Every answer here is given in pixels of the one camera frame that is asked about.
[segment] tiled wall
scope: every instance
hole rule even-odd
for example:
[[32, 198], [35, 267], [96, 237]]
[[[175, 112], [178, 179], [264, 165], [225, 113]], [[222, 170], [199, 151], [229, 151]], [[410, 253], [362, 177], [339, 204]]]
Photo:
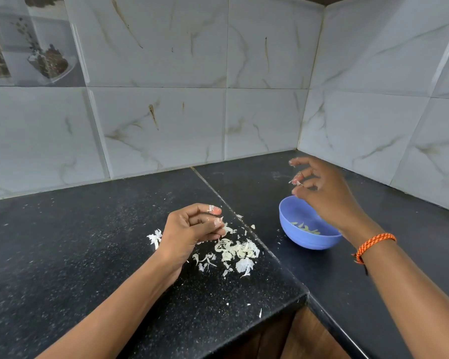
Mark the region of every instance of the tiled wall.
[[295, 148], [323, 10], [0, 0], [0, 198]]
[[327, 6], [298, 148], [449, 209], [449, 0]]

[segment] orange bracelet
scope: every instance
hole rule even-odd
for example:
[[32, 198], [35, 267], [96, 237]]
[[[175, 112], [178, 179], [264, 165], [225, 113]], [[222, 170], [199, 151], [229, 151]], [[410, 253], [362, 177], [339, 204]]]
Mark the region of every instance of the orange bracelet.
[[396, 242], [396, 237], [394, 235], [392, 235], [391, 233], [378, 234], [378, 235], [372, 237], [371, 239], [368, 239], [367, 241], [365, 241], [361, 245], [361, 247], [359, 247], [358, 251], [355, 254], [353, 254], [353, 256], [356, 257], [355, 262], [363, 265], [364, 262], [362, 261], [361, 256], [364, 254], [364, 252], [366, 252], [366, 249], [368, 249], [372, 245], [375, 245], [377, 242], [383, 241], [385, 239], [392, 239], [393, 241]]

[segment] person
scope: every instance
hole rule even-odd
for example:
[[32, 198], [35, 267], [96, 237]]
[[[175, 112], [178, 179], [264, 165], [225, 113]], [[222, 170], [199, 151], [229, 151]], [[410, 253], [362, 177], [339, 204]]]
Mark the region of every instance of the person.
[[[358, 249], [384, 233], [354, 199], [340, 172], [315, 157], [290, 165], [309, 165], [293, 182], [293, 194], [308, 202]], [[221, 209], [194, 204], [168, 216], [161, 244], [151, 257], [91, 314], [38, 356], [114, 358], [158, 297], [178, 278], [197, 242], [225, 234]], [[414, 358], [449, 358], [449, 297], [391, 240], [361, 256], [391, 317]]]

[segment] countertop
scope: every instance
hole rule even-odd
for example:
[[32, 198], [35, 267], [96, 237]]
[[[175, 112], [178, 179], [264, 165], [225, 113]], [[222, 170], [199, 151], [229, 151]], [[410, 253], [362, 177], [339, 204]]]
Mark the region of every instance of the countertop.
[[[150, 257], [146, 236], [168, 213], [198, 201], [243, 231], [191, 169], [0, 200], [0, 358], [33, 358], [60, 338]], [[201, 358], [304, 305], [304, 285], [260, 248], [249, 277], [190, 259], [120, 357]]]
[[[354, 358], [411, 358], [354, 248], [342, 240], [325, 251], [293, 243], [282, 231], [278, 205], [289, 196], [288, 181], [299, 171], [287, 151], [197, 167], [229, 204], [256, 226], [261, 241], [309, 289], [309, 305]], [[416, 264], [449, 295], [449, 211], [342, 169], [359, 204]]]

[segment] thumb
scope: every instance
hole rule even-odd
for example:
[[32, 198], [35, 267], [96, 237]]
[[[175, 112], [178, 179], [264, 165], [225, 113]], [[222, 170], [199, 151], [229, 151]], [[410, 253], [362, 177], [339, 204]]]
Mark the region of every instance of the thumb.
[[303, 199], [307, 203], [309, 203], [309, 199], [312, 198], [313, 194], [316, 194], [316, 191], [309, 190], [304, 186], [297, 186], [291, 192], [296, 198]]
[[224, 224], [220, 218], [210, 219], [205, 223], [192, 225], [189, 229], [193, 231], [194, 238], [200, 239], [204, 235], [214, 232], [216, 229], [223, 227]]

